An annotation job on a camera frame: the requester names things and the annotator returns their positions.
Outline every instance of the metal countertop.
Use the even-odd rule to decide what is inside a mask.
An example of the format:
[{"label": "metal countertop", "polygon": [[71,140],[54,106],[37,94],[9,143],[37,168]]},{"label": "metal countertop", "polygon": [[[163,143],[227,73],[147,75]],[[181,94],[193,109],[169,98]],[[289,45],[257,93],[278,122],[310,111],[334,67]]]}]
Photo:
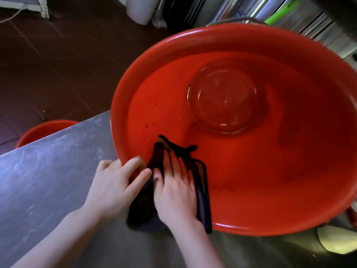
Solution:
[{"label": "metal countertop", "polygon": [[[83,205],[102,159],[117,159],[110,111],[0,157],[0,267],[13,265]],[[172,237],[131,231],[125,219],[103,228],[77,266],[185,267]],[[350,256],[327,252],[315,229],[275,237],[213,232],[210,238],[226,267],[355,267]]]}]

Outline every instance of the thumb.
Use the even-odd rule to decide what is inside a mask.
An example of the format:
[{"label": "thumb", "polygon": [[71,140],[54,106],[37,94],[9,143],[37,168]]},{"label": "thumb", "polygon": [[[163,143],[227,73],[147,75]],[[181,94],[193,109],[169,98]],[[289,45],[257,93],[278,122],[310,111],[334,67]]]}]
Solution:
[{"label": "thumb", "polygon": [[152,171],[149,168],[144,169],[135,178],[135,180],[133,180],[133,182],[124,190],[124,192],[129,195],[130,201],[133,201],[134,198],[136,198],[141,188],[149,180],[151,174]]},{"label": "thumb", "polygon": [[154,168],[154,194],[163,191],[163,176],[158,168]]}]

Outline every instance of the dark cleaning rag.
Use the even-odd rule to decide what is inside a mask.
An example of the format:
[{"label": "dark cleaning rag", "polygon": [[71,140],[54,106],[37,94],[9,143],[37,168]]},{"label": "dark cleaning rag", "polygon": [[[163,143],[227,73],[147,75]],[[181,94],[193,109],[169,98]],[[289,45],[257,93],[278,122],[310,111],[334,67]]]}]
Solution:
[{"label": "dark cleaning rag", "polygon": [[[203,162],[190,157],[190,152],[197,149],[197,145],[182,148],[159,135],[154,144],[154,152],[147,165],[153,170],[160,169],[163,175],[163,151],[173,150],[177,157],[181,157],[186,169],[191,170],[194,176],[194,185],[197,195],[197,219],[202,222],[207,233],[212,233],[210,200],[208,197],[207,171]],[[146,182],[138,196],[132,202],[126,221],[129,228],[134,230],[156,232],[168,230],[167,226],[159,219],[154,205],[154,178]]]}]

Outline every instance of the green plastic handle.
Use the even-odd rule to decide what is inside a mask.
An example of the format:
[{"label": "green plastic handle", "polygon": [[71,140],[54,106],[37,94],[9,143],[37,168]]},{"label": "green plastic handle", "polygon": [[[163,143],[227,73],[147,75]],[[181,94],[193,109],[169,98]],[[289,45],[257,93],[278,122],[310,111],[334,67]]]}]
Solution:
[{"label": "green plastic handle", "polygon": [[285,16],[289,11],[296,8],[300,4],[301,0],[291,0],[289,3],[281,7],[277,12],[271,15],[269,18],[266,19],[266,24],[273,24],[283,16]]}]

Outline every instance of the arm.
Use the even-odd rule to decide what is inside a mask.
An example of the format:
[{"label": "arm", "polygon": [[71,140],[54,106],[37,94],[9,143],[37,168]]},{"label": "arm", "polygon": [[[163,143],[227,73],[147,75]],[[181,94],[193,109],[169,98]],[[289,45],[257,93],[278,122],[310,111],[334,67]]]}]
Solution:
[{"label": "arm", "polygon": [[[72,264],[98,230],[118,217],[137,196],[151,176],[151,170],[142,170],[144,167],[140,157],[132,158],[124,166],[119,160],[101,161],[83,207],[68,214],[12,268],[54,268]],[[129,177],[135,170],[142,171],[129,185]]]},{"label": "arm", "polygon": [[224,268],[208,235],[196,218],[194,178],[181,158],[164,151],[165,183],[154,169],[154,202],[158,216],[171,230],[188,268]]}]

